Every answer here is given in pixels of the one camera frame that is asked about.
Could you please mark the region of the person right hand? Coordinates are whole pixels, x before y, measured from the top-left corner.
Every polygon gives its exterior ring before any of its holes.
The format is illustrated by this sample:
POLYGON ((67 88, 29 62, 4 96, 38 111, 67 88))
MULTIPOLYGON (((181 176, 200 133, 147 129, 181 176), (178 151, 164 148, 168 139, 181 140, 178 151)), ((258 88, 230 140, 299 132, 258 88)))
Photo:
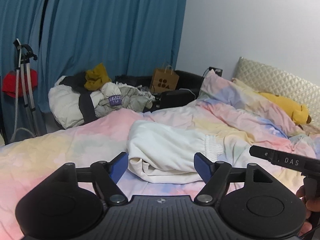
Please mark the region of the person right hand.
POLYGON ((302 200, 302 202, 306 207, 306 220, 299 232, 299 236, 302 236, 303 234, 309 232, 313 227, 309 222, 309 218, 312 212, 319 212, 319 209, 320 209, 319 198, 310 198, 310 199, 306 198, 304 186, 301 186, 297 190, 296 196, 302 200))

